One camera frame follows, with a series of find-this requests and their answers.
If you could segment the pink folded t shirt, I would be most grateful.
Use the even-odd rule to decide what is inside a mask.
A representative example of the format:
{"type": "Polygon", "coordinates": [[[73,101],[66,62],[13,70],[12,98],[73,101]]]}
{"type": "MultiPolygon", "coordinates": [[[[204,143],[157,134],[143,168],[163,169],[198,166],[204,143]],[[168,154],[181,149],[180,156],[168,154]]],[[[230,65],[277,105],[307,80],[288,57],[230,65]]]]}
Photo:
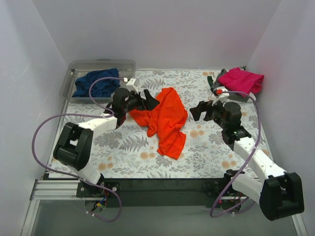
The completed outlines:
{"type": "Polygon", "coordinates": [[[218,79],[219,83],[227,89],[247,94],[260,93],[262,90],[263,80],[264,75],[241,70],[239,67],[230,69],[218,79]]]}

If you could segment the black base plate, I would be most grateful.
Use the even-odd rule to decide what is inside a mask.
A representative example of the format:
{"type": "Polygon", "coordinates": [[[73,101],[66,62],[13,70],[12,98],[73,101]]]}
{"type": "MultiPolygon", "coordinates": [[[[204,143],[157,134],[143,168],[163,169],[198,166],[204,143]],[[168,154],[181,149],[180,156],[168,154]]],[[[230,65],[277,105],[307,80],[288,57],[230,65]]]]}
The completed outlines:
{"type": "Polygon", "coordinates": [[[124,207],[211,207],[226,178],[111,178],[102,181],[119,195],[124,207]]]}

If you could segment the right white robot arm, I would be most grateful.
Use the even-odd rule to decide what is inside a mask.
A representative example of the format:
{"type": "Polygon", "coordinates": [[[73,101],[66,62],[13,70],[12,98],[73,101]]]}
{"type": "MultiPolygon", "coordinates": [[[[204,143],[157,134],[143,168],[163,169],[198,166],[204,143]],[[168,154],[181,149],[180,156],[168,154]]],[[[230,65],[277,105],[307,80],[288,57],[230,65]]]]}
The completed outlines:
{"type": "Polygon", "coordinates": [[[302,180],[297,173],[288,173],[260,150],[251,134],[241,124],[241,107],[234,102],[201,101],[189,110],[195,121],[205,112],[205,121],[214,121],[222,128],[222,139],[242,157],[256,174],[254,180],[243,170],[227,170],[222,178],[218,200],[224,194],[242,193],[259,204],[264,216],[276,220],[304,212],[302,180]]]}

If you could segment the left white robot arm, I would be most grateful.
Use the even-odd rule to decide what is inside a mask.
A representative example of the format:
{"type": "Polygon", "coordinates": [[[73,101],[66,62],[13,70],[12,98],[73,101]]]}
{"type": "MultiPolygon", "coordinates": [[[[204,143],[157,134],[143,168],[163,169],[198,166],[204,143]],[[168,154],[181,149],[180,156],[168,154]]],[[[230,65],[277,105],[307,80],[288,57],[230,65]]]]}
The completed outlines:
{"type": "Polygon", "coordinates": [[[101,182],[103,175],[90,163],[93,140],[119,128],[127,113],[133,110],[152,111],[159,105],[159,101],[147,89],[144,90],[144,95],[145,98],[142,98],[139,92],[119,88],[101,117],[78,124],[68,122],[62,129],[53,157],[88,183],[88,191],[95,197],[104,193],[105,185],[101,182]]]}

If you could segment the blue t shirt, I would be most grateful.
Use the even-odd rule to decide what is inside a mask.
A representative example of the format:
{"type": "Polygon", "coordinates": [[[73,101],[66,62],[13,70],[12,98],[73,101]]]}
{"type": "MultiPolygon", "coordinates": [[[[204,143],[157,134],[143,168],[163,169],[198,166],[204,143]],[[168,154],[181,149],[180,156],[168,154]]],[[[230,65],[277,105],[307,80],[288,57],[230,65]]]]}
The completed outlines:
{"type": "MultiPolygon", "coordinates": [[[[89,89],[93,82],[105,77],[119,77],[117,68],[107,70],[91,71],[75,81],[76,91],[72,97],[89,97],[89,89]]],[[[94,84],[91,90],[92,97],[110,97],[120,87],[120,81],[116,79],[101,80],[94,84]]]]}

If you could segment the dark green folded shirt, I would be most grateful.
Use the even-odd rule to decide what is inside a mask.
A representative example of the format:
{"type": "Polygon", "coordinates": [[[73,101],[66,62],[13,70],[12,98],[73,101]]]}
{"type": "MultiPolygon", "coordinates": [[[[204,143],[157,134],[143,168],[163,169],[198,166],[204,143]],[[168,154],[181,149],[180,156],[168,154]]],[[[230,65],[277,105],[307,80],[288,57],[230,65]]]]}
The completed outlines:
{"type": "Polygon", "coordinates": [[[214,80],[213,80],[212,76],[207,76],[207,82],[208,82],[210,88],[213,88],[214,80]]]}

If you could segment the floral table mat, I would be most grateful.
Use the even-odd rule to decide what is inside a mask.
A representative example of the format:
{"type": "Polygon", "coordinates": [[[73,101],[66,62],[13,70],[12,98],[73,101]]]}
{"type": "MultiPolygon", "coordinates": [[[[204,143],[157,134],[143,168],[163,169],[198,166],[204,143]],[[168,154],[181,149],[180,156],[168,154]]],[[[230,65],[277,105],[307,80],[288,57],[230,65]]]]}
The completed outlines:
{"type": "MultiPolygon", "coordinates": [[[[158,96],[173,88],[186,110],[207,101],[208,77],[217,70],[138,70],[140,90],[158,96]]],[[[124,124],[94,139],[90,164],[106,178],[210,178],[243,166],[243,159],[224,143],[221,128],[212,121],[194,121],[188,115],[181,132],[183,146],[168,145],[164,134],[136,123],[127,115],[124,124]]]]}

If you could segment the orange t shirt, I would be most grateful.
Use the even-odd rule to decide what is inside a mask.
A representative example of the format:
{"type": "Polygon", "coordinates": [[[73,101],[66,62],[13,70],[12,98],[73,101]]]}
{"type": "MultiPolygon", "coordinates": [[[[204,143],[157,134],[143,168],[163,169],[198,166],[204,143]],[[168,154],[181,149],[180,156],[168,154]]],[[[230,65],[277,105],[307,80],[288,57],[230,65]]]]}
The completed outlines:
{"type": "Polygon", "coordinates": [[[186,134],[181,131],[188,112],[180,96],[172,87],[163,88],[156,96],[160,104],[152,111],[133,110],[130,116],[142,127],[147,127],[147,136],[158,137],[157,152],[177,160],[185,146],[186,134]]]}

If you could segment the clear plastic bin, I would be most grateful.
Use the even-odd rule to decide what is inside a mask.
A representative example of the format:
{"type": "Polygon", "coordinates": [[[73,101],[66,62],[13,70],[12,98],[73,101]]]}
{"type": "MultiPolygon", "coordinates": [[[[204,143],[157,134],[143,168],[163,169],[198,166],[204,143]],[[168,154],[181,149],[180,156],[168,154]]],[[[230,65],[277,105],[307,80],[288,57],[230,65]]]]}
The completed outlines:
{"type": "Polygon", "coordinates": [[[107,102],[123,78],[135,76],[135,61],[130,59],[98,59],[73,61],[66,72],[60,96],[70,103],[107,102]]]}

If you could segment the white folded shirt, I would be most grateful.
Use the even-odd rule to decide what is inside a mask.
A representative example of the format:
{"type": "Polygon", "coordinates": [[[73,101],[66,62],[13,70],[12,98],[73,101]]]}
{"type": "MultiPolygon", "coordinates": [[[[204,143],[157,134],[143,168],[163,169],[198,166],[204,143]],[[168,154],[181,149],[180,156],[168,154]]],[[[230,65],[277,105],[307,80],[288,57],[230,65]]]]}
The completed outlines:
{"type": "MultiPolygon", "coordinates": [[[[256,97],[253,93],[249,93],[249,95],[256,101],[256,97]]],[[[212,98],[214,98],[213,96],[213,92],[209,91],[209,96],[208,96],[209,100],[212,100],[212,98]]],[[[236,93],[230,93],[229,94],[229,98],[232,101],[238,101],[238,102],[252,102],[252,100],[248,97],[243,97],[241,94],[236,94],[236,93]]]]}

